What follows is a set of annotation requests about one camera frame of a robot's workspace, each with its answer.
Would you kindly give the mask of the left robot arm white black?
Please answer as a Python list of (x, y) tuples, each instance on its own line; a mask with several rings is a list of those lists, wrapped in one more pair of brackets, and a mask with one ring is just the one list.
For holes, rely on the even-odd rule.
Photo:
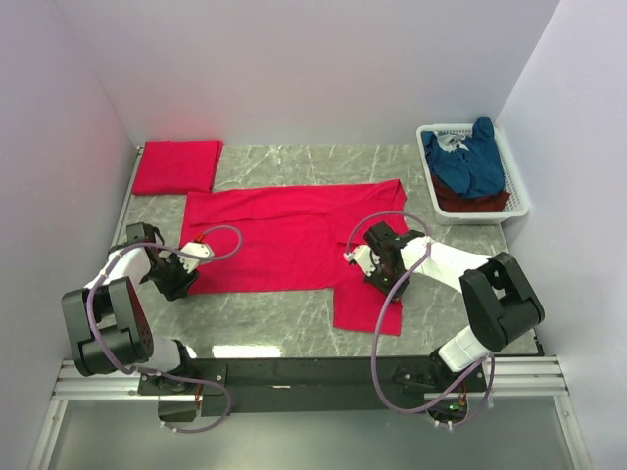
[(176, 394), (189, 391), (195, 384), (196, 370), (188, 363), (190, 350), (178, 340), (152, 334), (136, 290), (150, 281), (169, 302), (186, 297), (199, 277), (199, 258), (212, 251), (190, 242), (179, 255), (155, 246), (163, 241), (154, 225), (128, 225), (126, 242), (109, 250), (104, 280), (94, 278), (62, 296), (72, 359), (81, 375), (109, 374), (118, 369), (95, 339), (91, 330), (95, 327), (122, 366), (160, 371), (163, 384)]

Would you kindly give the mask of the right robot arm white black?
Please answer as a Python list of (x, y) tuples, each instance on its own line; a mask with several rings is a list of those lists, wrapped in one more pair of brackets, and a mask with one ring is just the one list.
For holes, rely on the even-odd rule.
[(545, 319), (545, 311), (518, 261), (509, 253), (477, 255), (436, 242), (410, 230), (401, 235), (379, 222), (364, 234), (365, 243), (344, 255), (364, 281), (398, 301), (419, 274), (459, 292), (468, 325), (415, 371), (399, 371), (403, 385), (423, 393), (450, 391), (464, 370), (488, 353), (498, 353)]

